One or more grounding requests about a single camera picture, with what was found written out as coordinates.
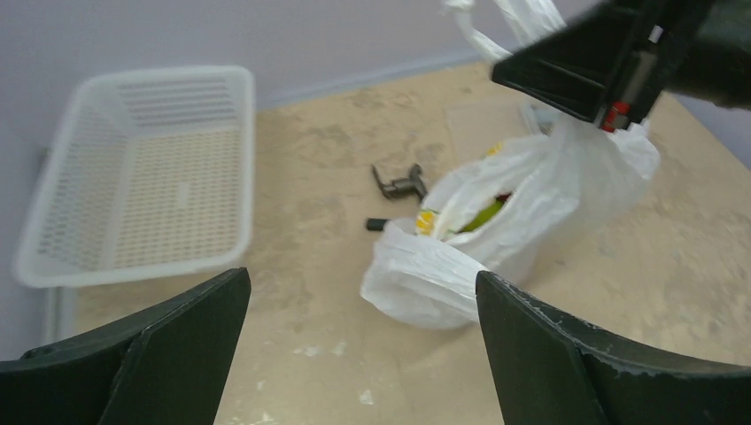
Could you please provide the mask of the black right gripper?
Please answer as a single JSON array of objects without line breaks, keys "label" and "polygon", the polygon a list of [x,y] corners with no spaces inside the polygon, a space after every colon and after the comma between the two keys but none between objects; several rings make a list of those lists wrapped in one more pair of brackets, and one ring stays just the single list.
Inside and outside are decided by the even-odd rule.
[{"label": "black right gripper", "polygon": [[748,1],[601,1],[497,62],[493,82],[608,132],[663,91],[750,107]]}]

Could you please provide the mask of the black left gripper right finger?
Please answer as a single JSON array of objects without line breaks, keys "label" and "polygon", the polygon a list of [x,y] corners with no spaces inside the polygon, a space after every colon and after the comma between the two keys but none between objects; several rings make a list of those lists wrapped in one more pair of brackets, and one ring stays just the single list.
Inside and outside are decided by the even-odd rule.
[{"label": "black left gripper right finger", "polygon": [[497,274],[476,276],[476,303],[507,424],[747,424],[748,367],[619,336]]}]

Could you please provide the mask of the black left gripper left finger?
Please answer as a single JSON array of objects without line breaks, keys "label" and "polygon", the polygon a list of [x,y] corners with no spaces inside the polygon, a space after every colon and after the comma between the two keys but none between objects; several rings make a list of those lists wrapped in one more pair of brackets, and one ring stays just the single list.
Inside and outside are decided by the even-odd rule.
[{"label": "black left gripper left finger", "polygon": [[234,268],[1,365],[4,424],[211,424],[252,292]]}]

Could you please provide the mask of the white plastic shopping bag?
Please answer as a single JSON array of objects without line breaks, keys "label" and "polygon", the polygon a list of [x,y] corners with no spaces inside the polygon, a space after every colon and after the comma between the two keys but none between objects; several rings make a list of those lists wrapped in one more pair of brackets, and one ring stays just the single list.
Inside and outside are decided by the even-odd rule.
[{"label": "white plastic shopping bag", "polygon": [[[645,126],[609,134],[558,115],[550,134],[497,144],[439,180],[415,217],[390,220],[360,296],[419,328],[475,323],[479,272],[523,281],[542,245],[578,238],[632,208],[660,160]],[[459,232],[497,197],[505,204],[491,220]]]}]

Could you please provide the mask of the green fake fruit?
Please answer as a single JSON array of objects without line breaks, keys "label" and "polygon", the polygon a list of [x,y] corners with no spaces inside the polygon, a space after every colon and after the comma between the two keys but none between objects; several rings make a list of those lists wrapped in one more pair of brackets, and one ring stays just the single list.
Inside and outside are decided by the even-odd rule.
[{"label": "green fake fruit", "polygon": [[497,197],[492,204],[485,207],[482,211],[480,211],[474,219],[472,219],[468,224],[466,224],[464,227],[462,227],[459,232],[460,233],[468,233],[473,232],[476,229],[482,227],[487,221],[491,220],[504,206],[505,200],[502,200],[500,197]]}]

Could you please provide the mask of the white plastic perforated basket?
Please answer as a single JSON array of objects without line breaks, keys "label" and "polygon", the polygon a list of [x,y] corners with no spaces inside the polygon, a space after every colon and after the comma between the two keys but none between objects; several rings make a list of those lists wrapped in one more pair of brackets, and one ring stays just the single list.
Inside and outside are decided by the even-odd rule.
[{"label": "white plastic perforated basket", "polygon": [[252,239],[254,89],[240,66],[85,81],[37,182],[16,278],[80,288],[237,267]]}]

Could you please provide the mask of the grey metal clamp lever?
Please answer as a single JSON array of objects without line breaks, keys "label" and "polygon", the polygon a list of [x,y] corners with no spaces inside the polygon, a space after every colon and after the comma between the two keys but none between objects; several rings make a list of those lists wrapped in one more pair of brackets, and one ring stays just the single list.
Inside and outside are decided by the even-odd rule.
[{"label": "grey metal clamp lever", "polygon": [[410,166],[407,177],[394,179],[390,182],[384,182],[380,178],[375,165],[371,166],[371,172],[376,185],[387,199],[398,199],[415,195],[421,202],[428,195],[426,184],[422,179],[422,167],[418,164]]}]

